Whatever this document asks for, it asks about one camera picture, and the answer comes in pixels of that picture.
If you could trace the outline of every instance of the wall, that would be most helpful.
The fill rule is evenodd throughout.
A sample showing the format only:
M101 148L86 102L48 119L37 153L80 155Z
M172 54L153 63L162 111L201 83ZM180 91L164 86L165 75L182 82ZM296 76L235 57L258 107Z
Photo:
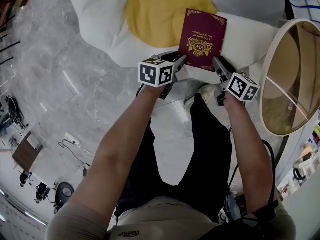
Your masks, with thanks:
M283 202L296 225L296 240L311 239L320 228L320 169Z
M279 164L276 167L276 185L278 186L293 168L294 163L301 156L305 144L312 137L315 125L319 123L319 113L310 119L310 121L301 129L289 136L288 142L283 151Z
M7 240L44 240L46 227L15 209L2 194L0 214L6 220L0 220L0 233Z

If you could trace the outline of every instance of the beige shirt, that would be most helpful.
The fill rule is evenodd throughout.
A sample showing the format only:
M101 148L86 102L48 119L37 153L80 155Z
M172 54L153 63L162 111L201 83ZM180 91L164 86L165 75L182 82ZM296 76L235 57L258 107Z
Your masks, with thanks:
M53 218L46 231L46 240L198 240L219 224L185 203L158 197L132 209L119 218L118 226L108 231L108 222L97 212L67 203ZM274 239L294 240L296 228L282 204L276 218L268 224Z

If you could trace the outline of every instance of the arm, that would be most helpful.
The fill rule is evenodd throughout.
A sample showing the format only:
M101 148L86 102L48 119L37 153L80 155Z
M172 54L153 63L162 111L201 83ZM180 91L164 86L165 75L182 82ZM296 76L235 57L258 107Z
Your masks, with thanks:
M104 136L71 203L86 206L110 222L162 90L147 86Z
M245 106L230 93L226 94L224 106L231 122L247 212L250 214L268 204L273 186L272 164Z

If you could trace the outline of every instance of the round mirror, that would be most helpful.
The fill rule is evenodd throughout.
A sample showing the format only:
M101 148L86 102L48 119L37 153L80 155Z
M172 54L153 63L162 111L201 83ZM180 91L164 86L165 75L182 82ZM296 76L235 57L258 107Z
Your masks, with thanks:
M63 193L67 198L71 197L71 195L72 195L72 191L71 191L69 188L67 188L67 187L65 187L65 188L62 190L62 193Z
M320 106L320 31L293 20L277 34L265 58L260 114L278 136L303 127Z

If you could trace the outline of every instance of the shoe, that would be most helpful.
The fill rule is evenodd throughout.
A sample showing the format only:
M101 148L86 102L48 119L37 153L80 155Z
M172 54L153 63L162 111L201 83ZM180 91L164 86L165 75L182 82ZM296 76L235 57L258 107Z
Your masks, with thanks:
M216 85L206 84L202 86L197 93L201 95L205 104L208 104L212 99L212 97L214 96L216 89L217 89ZM195 103L195 96L191 97L190 99L184 102L184 109L190 113L191 107L193 106L194 103Z

